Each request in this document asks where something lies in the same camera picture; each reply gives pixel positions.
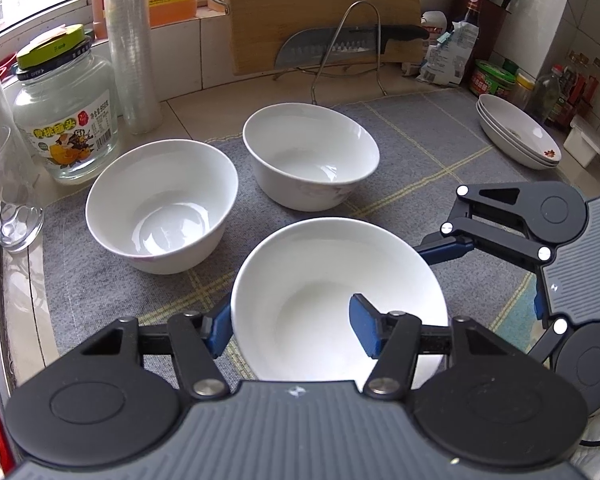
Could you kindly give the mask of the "white bowl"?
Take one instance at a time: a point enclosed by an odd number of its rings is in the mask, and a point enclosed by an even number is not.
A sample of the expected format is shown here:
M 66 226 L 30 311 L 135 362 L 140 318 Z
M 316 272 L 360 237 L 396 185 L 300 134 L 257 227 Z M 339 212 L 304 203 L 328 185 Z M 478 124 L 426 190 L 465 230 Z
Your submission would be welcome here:
M 364 385 L 376 362 L 349 321 L 355 294 L 381 313 L 449 323 L 434 272 L 407 242 L 379 226 L 324 217 L 267 237 L 242 264 L 230 297 L 234 335 L 254 376 Z

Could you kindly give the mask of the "white bowl floral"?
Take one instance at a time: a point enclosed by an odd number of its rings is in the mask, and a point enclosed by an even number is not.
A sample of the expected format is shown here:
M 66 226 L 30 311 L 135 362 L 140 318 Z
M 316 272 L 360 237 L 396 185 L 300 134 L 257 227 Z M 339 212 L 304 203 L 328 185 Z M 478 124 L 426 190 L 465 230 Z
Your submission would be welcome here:
M 198 266 L 220 244 L 238 173 L 218 148 L 171 139 L 133 148 L 96 179 L 85 203 L 94 240 L 157 275 Z
M 303 211 L 339 206 L 379 166 L 379 148 L 346 115 L 306 103 L 279 103 L 254 112 L 242 142 L 260 189 L 275 203 Z

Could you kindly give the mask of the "white plate with fruit print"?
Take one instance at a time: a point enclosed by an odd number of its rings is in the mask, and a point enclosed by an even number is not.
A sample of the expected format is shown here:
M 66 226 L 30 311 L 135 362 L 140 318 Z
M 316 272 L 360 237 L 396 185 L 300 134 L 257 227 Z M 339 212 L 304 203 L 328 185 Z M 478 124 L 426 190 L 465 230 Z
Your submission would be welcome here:
M 517 162 L 531 169 L 544 169 L 562 161 L 562 152 L 553 137 L 514 104 L 483 94 L 476 109 L 488 137 Z

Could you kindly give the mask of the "grey checked cloth mat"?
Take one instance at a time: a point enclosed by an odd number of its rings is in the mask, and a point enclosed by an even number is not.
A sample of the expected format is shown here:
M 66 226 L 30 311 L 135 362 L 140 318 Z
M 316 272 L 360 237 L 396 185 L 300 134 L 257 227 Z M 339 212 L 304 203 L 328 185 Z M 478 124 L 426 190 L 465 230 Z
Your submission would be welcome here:
M 465 91 L 412 93 L 346 104 L 341 110 L 373 136 L 380 162 L 335 214 L 377 224 L 407 243 L 418 244 L 440 226 L 461 184 L 538 178 L 488 141 L 475 99 Z M 180 274 L 146 274 L 101 248 L 87 229 L 85 191 L 50 204 L 43 228 L 43 270 L 60 352 L 122 315 L 157 324 L 185 310 L 210 309 L 230 291 L 253 248 L 298 220 L 296 212 L 262 193 L 242 140 L 222 140 L 219 148 L 238 172 L 236 204 L 218 248 Z M 452 314 L 471 316 L 524 350 L 538 340 L 542 327 L 534 314 L 531 273 L 475 251 L 437 264 L 434 274 Z

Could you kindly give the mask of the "white seasoning box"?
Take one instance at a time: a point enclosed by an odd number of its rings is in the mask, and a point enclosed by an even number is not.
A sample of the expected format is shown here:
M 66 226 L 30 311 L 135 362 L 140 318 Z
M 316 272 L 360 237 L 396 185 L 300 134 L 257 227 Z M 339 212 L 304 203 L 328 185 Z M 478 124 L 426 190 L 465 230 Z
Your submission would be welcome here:
M 576 115 L 570 122 L 570 133 L 564 148 L 583 168 L 600 156 L 600 137 L 596 130 L 581 116 Z

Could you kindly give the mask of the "green lid sauce jar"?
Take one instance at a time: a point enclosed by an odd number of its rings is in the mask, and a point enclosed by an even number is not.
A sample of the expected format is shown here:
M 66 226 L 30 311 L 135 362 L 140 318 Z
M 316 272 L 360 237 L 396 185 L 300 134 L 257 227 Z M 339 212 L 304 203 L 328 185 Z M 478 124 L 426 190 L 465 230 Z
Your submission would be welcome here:
M 506 99 L 514 88 L 515 82 L 515 76 L 501 67 L 478 60 L 470 78 L 469 90 L 475 96 L 492 94 Z

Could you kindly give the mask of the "yellow lid spice jar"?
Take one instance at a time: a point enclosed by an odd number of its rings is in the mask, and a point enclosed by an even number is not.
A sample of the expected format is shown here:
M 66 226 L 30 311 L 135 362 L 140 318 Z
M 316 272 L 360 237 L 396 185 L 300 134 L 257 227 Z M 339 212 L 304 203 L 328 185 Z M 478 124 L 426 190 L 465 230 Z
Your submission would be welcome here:
M 523 72 L 516 73 L 515 84 L 508 95 L 509 102 L 523 110 L 531 98 L 534 87 L 535 82 L 532 78 Z

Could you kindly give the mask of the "white blue flour bag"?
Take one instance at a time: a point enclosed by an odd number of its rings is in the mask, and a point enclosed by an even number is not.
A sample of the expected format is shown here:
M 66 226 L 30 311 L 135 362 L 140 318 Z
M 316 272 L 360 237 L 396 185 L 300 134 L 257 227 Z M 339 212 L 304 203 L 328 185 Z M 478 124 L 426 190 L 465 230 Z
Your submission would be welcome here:
M 417 79 L 442 87 L 458 86 L 478 35 L 477 25 L 454 22 L 453 29 L 445 32 L 428 48 Z

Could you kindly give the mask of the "red label sauce bottles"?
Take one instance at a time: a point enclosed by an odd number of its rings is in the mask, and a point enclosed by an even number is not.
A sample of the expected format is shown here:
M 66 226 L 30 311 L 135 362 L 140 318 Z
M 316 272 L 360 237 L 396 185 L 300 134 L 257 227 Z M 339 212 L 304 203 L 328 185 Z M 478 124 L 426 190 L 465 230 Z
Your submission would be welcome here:
M 566 131 L 576 116 L 585 118 L 592 110 L 600 88 L 600 58 L 590 60 L 583 53 L 571 51 L 559 79 L 560 93 L 547 123 Z

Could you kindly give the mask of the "clear glass bottle red cap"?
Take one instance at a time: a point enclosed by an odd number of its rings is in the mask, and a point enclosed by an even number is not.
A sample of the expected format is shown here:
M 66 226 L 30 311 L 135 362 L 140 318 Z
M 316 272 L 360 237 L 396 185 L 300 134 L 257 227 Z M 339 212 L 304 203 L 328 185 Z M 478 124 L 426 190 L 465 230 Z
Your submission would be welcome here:
M 560 96 L 562 66 L 554 64 L 550 72 L 539 77 L 524 109 L 538 124 L 546 121 Z

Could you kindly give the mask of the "red white salt bag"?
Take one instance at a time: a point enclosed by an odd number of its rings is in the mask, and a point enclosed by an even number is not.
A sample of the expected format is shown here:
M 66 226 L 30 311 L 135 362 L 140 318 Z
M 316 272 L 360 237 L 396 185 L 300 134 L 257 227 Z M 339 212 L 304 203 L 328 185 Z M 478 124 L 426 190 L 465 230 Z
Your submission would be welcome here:
M 438 38 L 448 28 L 448 20 L 442 11 L 426 11 L 420 17 L 420 26 L 429 32 L 429 37 L 422 42 L 422 54 L 424 56 L 418 63 L 404 62 L 402 64 L 402 74 L 404 77 L 415 77 L 419 74 L 429 48 L 438 41 Z

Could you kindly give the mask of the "knife block with knives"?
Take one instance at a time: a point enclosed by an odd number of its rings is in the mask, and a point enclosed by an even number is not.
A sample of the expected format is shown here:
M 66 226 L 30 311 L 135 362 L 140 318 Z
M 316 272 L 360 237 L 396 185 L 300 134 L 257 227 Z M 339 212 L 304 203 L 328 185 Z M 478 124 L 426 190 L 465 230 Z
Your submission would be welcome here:
M 512 0 L 483 0 L 479 15 L 479 35 L 474 50 L 471 53 L 473 61 L 487 61 L 493 52 L 496 40 L 500 36 L 506 16 L 509 14 L 507 8 Z M 457 21 L 464 18 L 467 11 L 468 0 L 453 0 L 451 6 L 451 18 Z

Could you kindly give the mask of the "clear glass mug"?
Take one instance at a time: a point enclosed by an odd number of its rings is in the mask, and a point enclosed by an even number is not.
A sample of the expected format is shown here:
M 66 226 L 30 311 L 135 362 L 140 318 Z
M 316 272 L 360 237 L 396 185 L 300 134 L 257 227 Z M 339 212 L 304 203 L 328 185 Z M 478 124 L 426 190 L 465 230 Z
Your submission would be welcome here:
M 34 189 L 36 177 L 29 152 L 17 133 L 0 125 L 0 245 L 22 252 L 38 236 L 43 208 Z

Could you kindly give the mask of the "dark soy sauce bottle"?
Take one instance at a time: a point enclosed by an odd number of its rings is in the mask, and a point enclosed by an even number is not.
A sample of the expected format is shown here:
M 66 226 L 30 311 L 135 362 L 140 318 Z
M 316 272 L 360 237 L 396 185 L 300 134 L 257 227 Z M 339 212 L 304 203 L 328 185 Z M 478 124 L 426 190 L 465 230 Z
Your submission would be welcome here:
M 462 19 L 462 22 L 479 26 L 482 4 L 483 0 L 467 0 L 466 13 Z

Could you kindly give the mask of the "glass jar green lid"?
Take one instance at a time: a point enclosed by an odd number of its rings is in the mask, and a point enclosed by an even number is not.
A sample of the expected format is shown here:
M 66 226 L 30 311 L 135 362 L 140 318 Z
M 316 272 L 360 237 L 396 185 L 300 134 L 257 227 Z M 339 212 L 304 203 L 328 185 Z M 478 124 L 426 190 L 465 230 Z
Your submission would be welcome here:
M 114 70 L 93 53 L 81 24 L 60 25 L 17 52 L 21 84 L 12 116 L 50 176 L 73 184 L 97 176 L 118 145 Z

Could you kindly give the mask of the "clear plastic cup stack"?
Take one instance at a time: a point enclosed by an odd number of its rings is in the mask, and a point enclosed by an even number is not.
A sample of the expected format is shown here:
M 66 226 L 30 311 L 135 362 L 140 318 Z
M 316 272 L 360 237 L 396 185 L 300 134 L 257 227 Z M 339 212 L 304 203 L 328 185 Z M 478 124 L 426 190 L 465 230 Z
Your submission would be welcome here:
M 105 0 L 108 44 L 122 115 L 140 136 L 162 123 L 151 63 L 148 0 Z

